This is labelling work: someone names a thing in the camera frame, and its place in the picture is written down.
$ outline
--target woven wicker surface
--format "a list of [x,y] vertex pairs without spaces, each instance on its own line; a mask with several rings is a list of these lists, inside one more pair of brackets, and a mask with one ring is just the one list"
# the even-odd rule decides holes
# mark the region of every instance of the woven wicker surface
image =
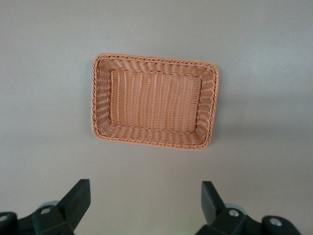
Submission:
[[206,62],[100,54],[92,71],[92,131],[102,140],[204,149],[218,81],[218,69]]

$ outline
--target gray background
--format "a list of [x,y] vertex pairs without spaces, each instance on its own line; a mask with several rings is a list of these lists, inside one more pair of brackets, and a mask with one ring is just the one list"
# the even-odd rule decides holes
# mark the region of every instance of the gray background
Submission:
[[[78,235],[192,235],[201,182],[257,221],[313,225],[313,2],[0,2],[0,211],[19,217],[81,178]],[[214,63],[211,145],[194,152],[100,141],[91,132],[102,52]]]

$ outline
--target screw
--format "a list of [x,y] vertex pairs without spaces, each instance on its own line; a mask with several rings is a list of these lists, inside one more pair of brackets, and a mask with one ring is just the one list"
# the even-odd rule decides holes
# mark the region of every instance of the screw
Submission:
[[50,212],[50,208],[43,209],[40,214],[48,214]]
[[269,221],[270,221],[270,223],[271,223],[272,225],[274,225],[274,226],[280,227],[280,226],[283,225],[282,222],[280,222],[280,220],[279,220],[279,219],[276,219],[276,218],[271,218],[271,219],[269,219]]
[[8,218],[7,215],[0,216],[0,222],[5,221]]
[[238,217],[238,216],[239,216],[239,213],[238,213],[238,211],[236,211],[236,210],[230,210],[228,213],[229,213],[231,216],[233,216],[233,217]]

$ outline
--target empty brown basket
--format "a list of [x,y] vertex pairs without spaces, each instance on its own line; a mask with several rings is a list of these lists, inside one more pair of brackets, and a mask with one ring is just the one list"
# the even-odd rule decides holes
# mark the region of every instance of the empty brown basket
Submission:
[[108,141],[204,149],[218,82],[218,69],[206,62],[100,54],[92,71],[92,131]]

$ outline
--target rectangular basket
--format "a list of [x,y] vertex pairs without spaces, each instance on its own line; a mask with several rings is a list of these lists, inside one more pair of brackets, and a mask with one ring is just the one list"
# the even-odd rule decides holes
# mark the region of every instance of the rectangular basket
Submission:
[[218,82],[218,69],[206,62],[100,54],[92,71],[92,131],[108,141],[204,149]]

